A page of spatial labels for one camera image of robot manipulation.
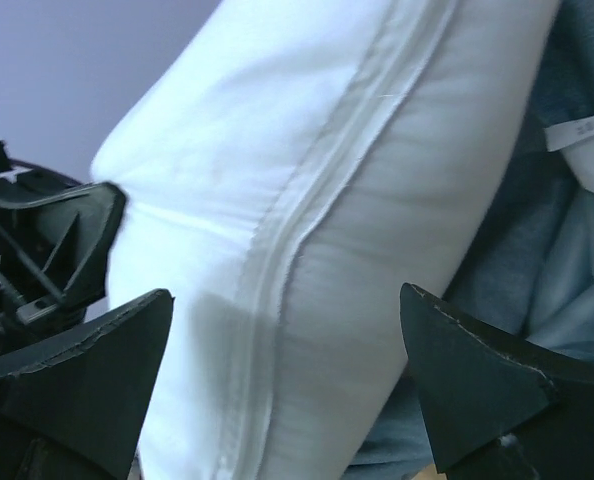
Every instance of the white fabric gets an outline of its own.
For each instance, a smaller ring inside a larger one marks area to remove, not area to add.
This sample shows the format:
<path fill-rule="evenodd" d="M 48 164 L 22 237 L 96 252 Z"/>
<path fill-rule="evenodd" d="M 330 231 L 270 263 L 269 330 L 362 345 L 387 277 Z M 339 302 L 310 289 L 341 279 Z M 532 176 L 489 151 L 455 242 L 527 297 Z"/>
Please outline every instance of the white fabric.
<path fill-rule="evenodd" d="M 594 116 L 546 129 L 548 150 L 561 150 L 579 183 L 594 193 Z"/>
<path fill-rule="evenodd" d="M 225 1 L 108 138 L 111 306 L 176 297 L 147 480 L 332 480 L 506 167 L 556 0 Z"/>

